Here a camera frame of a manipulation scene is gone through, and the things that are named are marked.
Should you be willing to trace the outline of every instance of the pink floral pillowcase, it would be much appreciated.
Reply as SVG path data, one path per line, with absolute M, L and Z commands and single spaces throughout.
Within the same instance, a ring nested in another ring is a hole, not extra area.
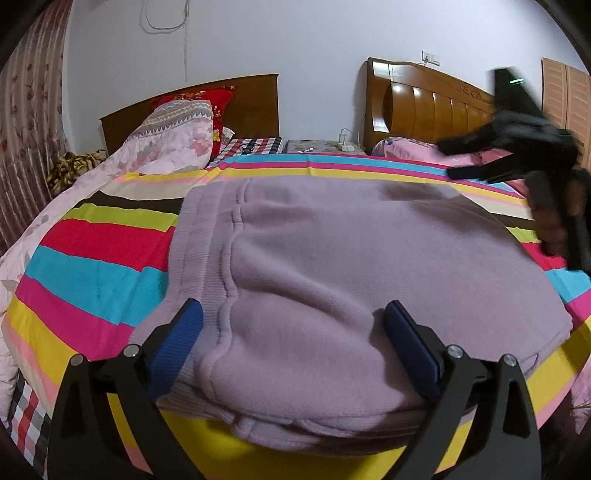
M 211 103 L 174 100 L 144 120 L 113 157 L 126 171 L 167 174 L 189 166 L 205 167 L 212 146 Z
M 481 165 L 490 163 L 499 158 L 510 155 L 509 152 L 494 148 L 484 152 L 453 155 L 446 157 L 439 149 L 429 143 L 420 142 L 402 137 L 390 137 L 379 142 L 372 151 L 374 157 L 399 158 L 401 160 L 416 160 L 425 163 L 433 163 L 445 167 L 461 167 L 464 165 Z M 511 187 L 521 193 L 527 194 L 523 180 L 511 180 L 507 182 Z

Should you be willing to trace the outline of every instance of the folded sweatshirt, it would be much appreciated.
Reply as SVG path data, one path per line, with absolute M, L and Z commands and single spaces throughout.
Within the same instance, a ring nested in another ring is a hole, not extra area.
M 142 343 L 187 298 L 203 328 L 158 404 L 219 418 L 240 438 L 364 455 L 408 440 L 428 411 L 389 342 L 400 300 L 444 344 L 529 375 L 571 320 L 539 266 L 449 186 L 257 177 L 194 188 L 178 219 L 164 301 Z

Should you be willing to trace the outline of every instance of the floral curtain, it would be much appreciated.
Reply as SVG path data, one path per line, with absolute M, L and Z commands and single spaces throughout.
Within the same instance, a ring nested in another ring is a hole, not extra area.
M 35 20 L 0 73 L 0 253 L 51 200 L 46 177 L 66 150 L 61 65 L 72 0 Z

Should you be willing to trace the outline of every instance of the white wall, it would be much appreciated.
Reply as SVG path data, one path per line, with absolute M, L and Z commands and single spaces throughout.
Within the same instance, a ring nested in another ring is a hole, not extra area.
M 184 0 L 150 0 L 152 23 Z M 441 56 L 442 71 L 489 89 L 516 65 L 541 99 L 544 56 L 584 70 L 535 0 L 191 0 L 189 83 L 183 32 L 151 35 L 142 0 L 74 0 L 64 65 L 64 128 L 76 152 L 102 146 L 99 118 L 186 85 L 279 73 L 281 135 L 336 138 L 362 122 L 364 61 Z

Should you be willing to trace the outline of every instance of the striped bedsheet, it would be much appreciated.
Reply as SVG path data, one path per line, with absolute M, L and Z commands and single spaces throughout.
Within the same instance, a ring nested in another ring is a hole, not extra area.
M 132 329 L 164 297 L 167 254 L 184 195 L 211 181 L 250 176 L 312 175 L 449 183 L 436 165 L 331 155 L 243 155 L 216 167 L 166 176 L 127 174 L 77 204 L 31 258 L 2 328 L 21 371 L 49 415 L 69 358 L 117 355 Z M 506 184 L 450 183 L 493 213 L 551 280 L 573 317 L 571 338 L 528 380 L 538 423 L 568 392 L 591 351 L 591 281 L 541 255 L 524 199 Z M 147 468 L 121 406 L 111 406 L 130 458 Z M 402 449 L 355 459 L 276 452 L 232 437 L 221 422 L 163 412 L 179 442 L 212 480 L 381 478 Z M 441 467 L 452 465 L 469 423 L 458 428 Z

